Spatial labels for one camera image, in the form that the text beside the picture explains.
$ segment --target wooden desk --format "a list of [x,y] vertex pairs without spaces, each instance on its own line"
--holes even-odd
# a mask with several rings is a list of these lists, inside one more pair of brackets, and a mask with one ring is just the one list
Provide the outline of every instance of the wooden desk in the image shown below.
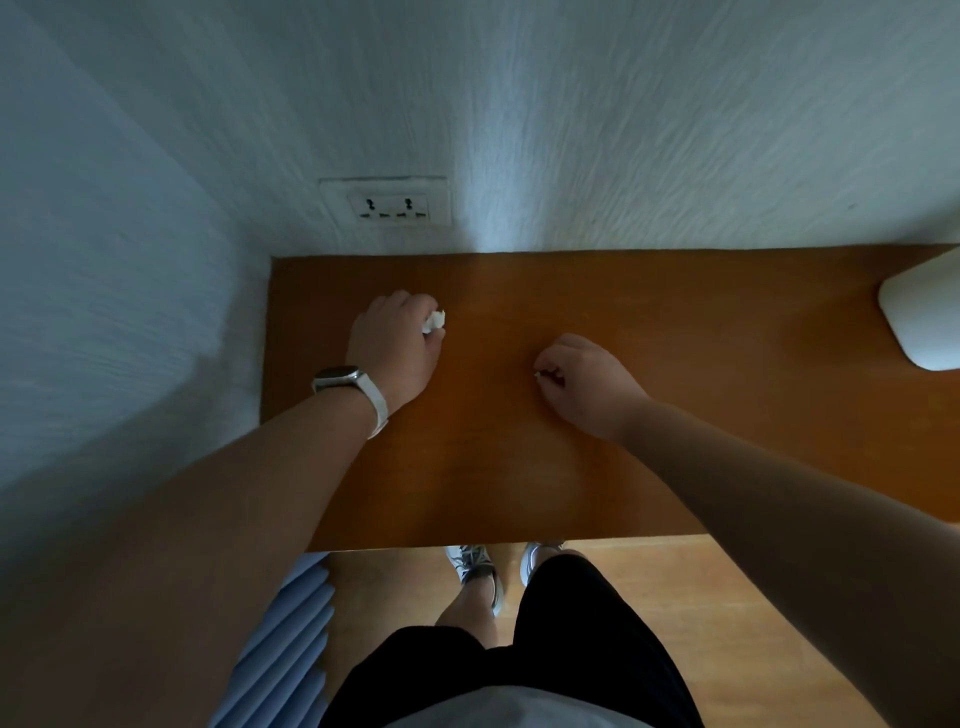
[[364,448],[312,548],[702,532],[643,466],[540,401],[533,360],[566,330],[654,397],[960,521],[960,372],[912,365],[876,305],[883,279],[943,250],[281,259],[262,417],[309,397],[355,314],[402,287],[446,309],[444,354]]

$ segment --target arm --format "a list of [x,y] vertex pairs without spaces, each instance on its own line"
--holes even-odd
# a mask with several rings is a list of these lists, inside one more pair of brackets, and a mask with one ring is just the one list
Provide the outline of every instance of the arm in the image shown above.
[[[370,375],[391,413],[433,373],[444,332],[424,337],[420,327],[435,309],[399,291],[353,326],[347,362]],[[375,426],[361,392],[325,390],[33,571],[0,615],[5,725],[206,726]]]
[[894,726],[960,716],[960,533],[656,402],[565,334],[540,355],[558,413],[656,473]]

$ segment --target black shorts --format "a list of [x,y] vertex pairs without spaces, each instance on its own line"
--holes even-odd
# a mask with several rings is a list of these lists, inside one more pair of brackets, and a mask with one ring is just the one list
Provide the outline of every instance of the black shorts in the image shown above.
[[322,728],[385,725],[489,685],[567,695],[654,728],[703,726],[663,645],[587,559],[543,562],[514,643],[484,649],[459,627],[404,627],[350,671]]

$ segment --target gray shirt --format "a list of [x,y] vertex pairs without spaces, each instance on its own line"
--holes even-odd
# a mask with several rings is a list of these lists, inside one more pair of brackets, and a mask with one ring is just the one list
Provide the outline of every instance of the gray shirt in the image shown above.
[[635,718],[553,692],[513,685],[493,685],[457,695],[391,723],[394,728],[650,728]]

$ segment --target wall plate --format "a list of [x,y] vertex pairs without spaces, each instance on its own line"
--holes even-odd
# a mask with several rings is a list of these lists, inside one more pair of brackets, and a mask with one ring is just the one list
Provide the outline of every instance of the wall plate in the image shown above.
[[443,177],[320,180],[320,195],[345,228],[450,224],[450,188]]

